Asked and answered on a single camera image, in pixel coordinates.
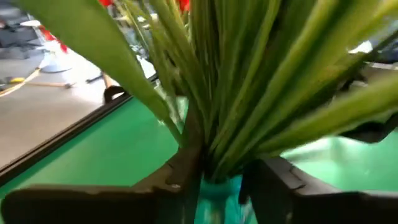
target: chair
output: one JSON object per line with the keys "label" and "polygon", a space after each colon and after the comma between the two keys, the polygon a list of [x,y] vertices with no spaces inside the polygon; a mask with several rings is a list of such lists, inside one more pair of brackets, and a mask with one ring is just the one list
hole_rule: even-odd
{"label": "chair", "polygon": [[29,20],[27,13],[15,7],[12,1],[0,0],[0,48],[18,47],[24,58],[28,58],[28,51],[40,46],[29,42],[38,39],[35,30],[21,26]]}

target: concrete floor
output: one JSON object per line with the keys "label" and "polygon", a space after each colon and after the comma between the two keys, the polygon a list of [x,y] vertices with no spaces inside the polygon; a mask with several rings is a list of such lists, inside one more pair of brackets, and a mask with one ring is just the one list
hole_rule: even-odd
{"label": "concrete floor", "polygon": [[[98,68],[73,52],[65,57],[73,67],[71,70],[43,73],[33,82],[77,82],[73,88],[24,85],[0,97],[0,167],[102,105],[104,82],[85,83],[87,78],[99,74]],[[0,68],[6,63],[12,63],[13,73],[27,73],[24,60],[0,60]],[[7,76],[4,70],[1,76]]]}

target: blue vase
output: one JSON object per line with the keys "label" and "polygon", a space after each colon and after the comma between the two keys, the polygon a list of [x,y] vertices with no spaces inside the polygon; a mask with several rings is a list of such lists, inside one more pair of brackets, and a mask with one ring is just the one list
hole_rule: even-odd
{"label": "blue vase", "polygon": [[253,216],[251,204],[238,203],[242,177],[221,184],[202,180],[195,224],[248,224]]}

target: green table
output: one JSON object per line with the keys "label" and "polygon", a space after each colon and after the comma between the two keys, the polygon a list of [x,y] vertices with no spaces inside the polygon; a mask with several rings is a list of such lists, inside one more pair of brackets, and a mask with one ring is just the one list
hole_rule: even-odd
{"label": "green table", "polygon": [[[398,133],[373,145],[330,137],[284,156],[343,190],[398,190],[397,147]],[[0,170],[0,198],[30,184],[133,185],[176,151],[172,135],[145,106],[118,98]]]}

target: red object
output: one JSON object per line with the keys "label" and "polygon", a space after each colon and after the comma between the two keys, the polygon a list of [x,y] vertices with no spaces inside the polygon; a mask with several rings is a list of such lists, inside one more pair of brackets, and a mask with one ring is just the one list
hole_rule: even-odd
{"label": "red object", "polygon": [[48,31],[47,29],[45,29],[44,26],[39,26],[39,30],[41,31],[41,33],[43,33],[44,38],[48,41],[53,41],[56,40],[58,43],[60,43],[60,48],[62,50],[63,53],[68,53],[68,46],[66,46],[65,44],[63,44],[61,42],[61,40],[58,40],[57,38],[55,38],[50,31]]}
{"label": "red object", "polygon": [[182,12],[189,11],[189,0],[180,0],[180,9]]}
{"label": "red object", "polygon": [[113,4],[112,0],[99,0],[99,2],[105,7],[108,7]]}

